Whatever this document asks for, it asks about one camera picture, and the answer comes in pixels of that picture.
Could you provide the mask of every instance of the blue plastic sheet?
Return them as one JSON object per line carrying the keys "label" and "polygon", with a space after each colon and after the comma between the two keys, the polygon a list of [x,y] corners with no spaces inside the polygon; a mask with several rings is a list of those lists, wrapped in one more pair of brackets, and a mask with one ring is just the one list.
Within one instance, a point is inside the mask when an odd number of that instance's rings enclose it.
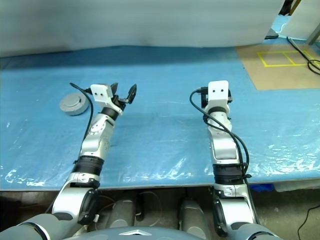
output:
{"label": "blue plastic sheet", "polygon": [[120,96],[138,87],[116,121],[102,188],[211,185],[207,129],[189,95],[215,80],[229,81],[231,122],[249,149],[251,183],[320,177],[320,90],[257,91],[234,48],[111,47],[1,65],[2,190],[56,190],[68,177],[89,118],[88,110],[68,116],[59,109],[75,91],[69,82],[119,82]]}

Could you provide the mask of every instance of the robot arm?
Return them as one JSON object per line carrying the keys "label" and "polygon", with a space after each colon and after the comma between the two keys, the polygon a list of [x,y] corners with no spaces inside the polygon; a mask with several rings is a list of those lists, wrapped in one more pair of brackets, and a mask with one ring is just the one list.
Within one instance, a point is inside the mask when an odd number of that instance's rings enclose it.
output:
{"label": "robot arm", "polygon": [[118,115],[122,115],[126,104],[135,98],[137,86],[133,85],[128,97],[115,95],[118,84],[93,84],[86,89],[93,95],[102,111],[90,124],[77,161],[58,193],[51,214],[36,215],[21,224],[0,233],[4,240],[61,240],[71,237],[81,226],[96,218],[96,206],[100,185],[100,173],[107,158],[110,139]]}
{"label": "robot arm", "polygon": [[213,207],[217,234],[230,240],[271,240],[278,238],[265,227],[257,224],[256,214],[246,181],[246,168],[242,161],[237,139],[231,132],[228,118],[232,102],[227,81],[212,81],[208,88],[202,87],[201,106],[213,161]]}

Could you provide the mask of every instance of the cardboard mat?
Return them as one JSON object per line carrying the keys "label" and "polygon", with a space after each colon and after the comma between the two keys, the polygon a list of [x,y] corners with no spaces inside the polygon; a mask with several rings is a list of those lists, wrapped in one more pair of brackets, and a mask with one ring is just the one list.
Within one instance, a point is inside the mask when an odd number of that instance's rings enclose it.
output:
{"label": "cardboard mat", "polygon": [[[311,59],[320,57],[308,45],[299,45]],[[291,45],[237,47],[236,51],[258,90],[320,88],[320,76]]]}

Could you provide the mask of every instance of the floor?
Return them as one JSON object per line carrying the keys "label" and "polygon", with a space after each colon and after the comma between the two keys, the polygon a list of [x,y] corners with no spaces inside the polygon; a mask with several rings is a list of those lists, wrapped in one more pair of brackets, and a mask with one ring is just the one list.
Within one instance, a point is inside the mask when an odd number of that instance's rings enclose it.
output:
{"label": "floor", "polygon": [[[149,226],[157,221],[156,226],[178,228],[178,209],[186,197],[196,200],[202,207],[212,240],[220,240],[213,226],[212,201],[207,187],[163,188],[139,190],[144,195],[145,215],[142,221],[135,221],[137,226]],[[56,192],[1,192],[0,229],[13,226],[31,216],[43,213]],[[103,191],[99,208],[109,205],[120,198],[123,191]],[[304,189],[288,192],[255,192],[252,191],[255,207],[262,225],[269,228],[285,240],[298,240],[297,229],[304,222],[307,210],[320,204],[320,189]],[[308,220],[300,230],[301,240],[318,240],[320,235],[320,208],[310,211]],[[100,224],[89,226],[89,229],[100,228]]]}

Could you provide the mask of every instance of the round gray object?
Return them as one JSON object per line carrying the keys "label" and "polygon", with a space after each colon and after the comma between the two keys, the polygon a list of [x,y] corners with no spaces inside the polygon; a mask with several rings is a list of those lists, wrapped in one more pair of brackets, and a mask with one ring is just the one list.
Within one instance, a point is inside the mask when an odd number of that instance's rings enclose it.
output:
{"label": "round gray object", "polygon": [[89,101],[82,93],[71,93],[60,102],[60,109],[70,116],[82,114],[87,110]]}

